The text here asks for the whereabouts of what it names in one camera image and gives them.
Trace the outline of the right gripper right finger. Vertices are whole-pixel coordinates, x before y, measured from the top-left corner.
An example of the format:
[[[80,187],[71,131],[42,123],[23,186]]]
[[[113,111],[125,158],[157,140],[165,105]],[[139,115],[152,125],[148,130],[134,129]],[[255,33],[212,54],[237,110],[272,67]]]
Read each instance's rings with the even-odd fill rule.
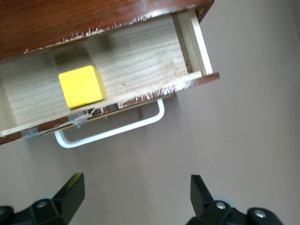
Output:
[[[200,175],[192,175],[190,200],[195,212],[188,225],[281,225],[270,210],[250,208],[241,213],[225,201],[214,200]]]

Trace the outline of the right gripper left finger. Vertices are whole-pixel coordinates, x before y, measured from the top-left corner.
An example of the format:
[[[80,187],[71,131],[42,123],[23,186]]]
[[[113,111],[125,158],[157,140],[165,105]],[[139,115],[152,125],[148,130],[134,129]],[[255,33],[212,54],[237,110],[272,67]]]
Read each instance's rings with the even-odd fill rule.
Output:
[[[84,174],[75,173],[52,197],[35,201],[22,211],[0,207],[2,225],[68,225],[85,198]]]

